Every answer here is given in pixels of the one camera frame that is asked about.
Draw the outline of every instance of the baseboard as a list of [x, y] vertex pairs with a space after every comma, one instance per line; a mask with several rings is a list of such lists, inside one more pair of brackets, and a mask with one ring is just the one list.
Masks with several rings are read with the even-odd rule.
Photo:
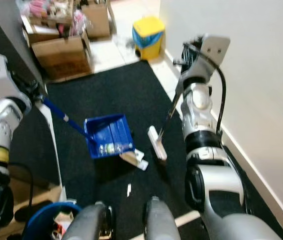
[[[180, 76], [181, 68], [179, 66], [173, 66], [173, 56], [167, 51], [167, 49], [161, 49], [161, 55], [164, 60], [167, 62], [167, 65], [170, 67], [171, 71], [175, 74], [178, 79]], [[217, 120], [218, 114], [214, 111], [211, 111], [215, 121]], [[264, 199], [265, 203], [268, 205], [272, 214], [276, 217], [277, 221], [283, 228], [283, 203], [276, 196], [272, 188], [263, 178], [261, 173], [258, 171], [253, 162], [249, 159], [245, 151], [237, 143], [235, 138], [231, 135], [230, 131], [221, 124], [223, 130], [222, 142], [225, 146], [229, 148], [233, 156], [236, 158], [237, 162], [240, 164], [242, 169], [246, 172], [248, 178], [253, 183], [261, 197]]]

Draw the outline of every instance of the yellow trash bin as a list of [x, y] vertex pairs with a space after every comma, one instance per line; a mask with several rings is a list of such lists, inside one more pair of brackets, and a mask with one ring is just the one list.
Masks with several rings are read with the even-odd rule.
[[144, 17], [133, 24], [132, 38], [140, 59], [149, 60], [159, 55], [165, 26], [154, 16]]

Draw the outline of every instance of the floor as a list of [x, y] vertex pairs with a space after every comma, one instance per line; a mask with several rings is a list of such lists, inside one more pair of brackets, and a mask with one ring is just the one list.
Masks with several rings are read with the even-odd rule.
[[[160, 0], [112, 0], [111, 8], [115, 17], [117, 33], [108, 39], [98, 39], [91, 41], [90, 43], [91, 59], [94, 63], [95, 73], [139, 61], [139, 58], [135, 55], [133, 45], [131, 44], [133, 23], [145, 16], [158, 16], [160, 11]], [[158, 58], [150, 60], [148, 63], [170, 100], [173, 100], [178, 78], [173, 73], [171, 66], [172, 63], [166, 59], [165, 54], [162, 52]], [[176, 110], [179, 115], [182, 114], [181, 103], [182, 101], [180, 99], [176, 106]], [[50, 110], [44, 105], [39, 105], [38, 108], [47, 118], [52, 132], [54, 145], [56, 147], [55, 133]], [[61, 198], [60, 200], [64, 200], [66, 198], [66, 194], [63, 196], [64, 198]], [[175, 221], [179, 227], [197, 219], [198, 217], [199, 213], [197, 211], [191, 211], [176, 218]], [[144, 239], [144, 236], [139, 235], [133, 239], [142, 240]]]

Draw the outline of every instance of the black cable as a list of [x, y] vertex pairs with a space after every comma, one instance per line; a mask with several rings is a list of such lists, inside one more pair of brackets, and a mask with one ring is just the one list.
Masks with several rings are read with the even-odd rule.
[[33, 194], [34, 194], [34, 177], [33, 177], [33, 174], [32, 174], [32, 171], [30, 170], [30, 168], [27, 165], [23, 164], [23, 163], [20, 163], [20, 162], [10, 162], [9, 165], [17, 166], [17, 167], [25, 169], [28, 172], [29, 178], [30, 178], [28, 216], [27, 216], [27, 221], [25, 223], [25, 226], [24, 226], [24, 228], [22, 230], [22, 233], [21, 233], [21, 239], [23, 239], [23, 237], [24, 237], [24, 235], [26, 233], [28, 222], [29, 222], [29, 220], [30, 220], [30, 218], [32, 216], [32, 202], [33, 202]]
[[202, 53], [200, 50], [198, 50], [196, 47], [192, 46], [190, 43], [184, 43], [185, 46], [190, 48], [192, 51], [196, 52], [199, 56], [201, 56], [203, 59], [205, 59], [210, 65], [212, 65], [218, 72], [221, 80], [221, 102], [220, 102], [220, 109], [219, 109], [219, 115], [218, 115], [218, 120], [217, 120], [217, 126], [216, 126], [216, 134], [221, 137], [221, 123], [222, 123], [222, 118], [223, 118], [223, 113], [224, 113], [224, 107], [225, 107], [225, 100], [226, 100], [226, 80], [225, 76], [220, 69], [220, 67], [207, 55]]

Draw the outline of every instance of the blue trash can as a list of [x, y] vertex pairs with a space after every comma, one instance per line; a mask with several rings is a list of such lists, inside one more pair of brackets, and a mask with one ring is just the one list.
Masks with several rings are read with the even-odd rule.
[[59, 212], [72, 212], [75, 217], [81, 210], [80, 206], [71, 202], [55, 202], [44, 206], [28, 221], [23, 240], [50, 240], [54, 218]]

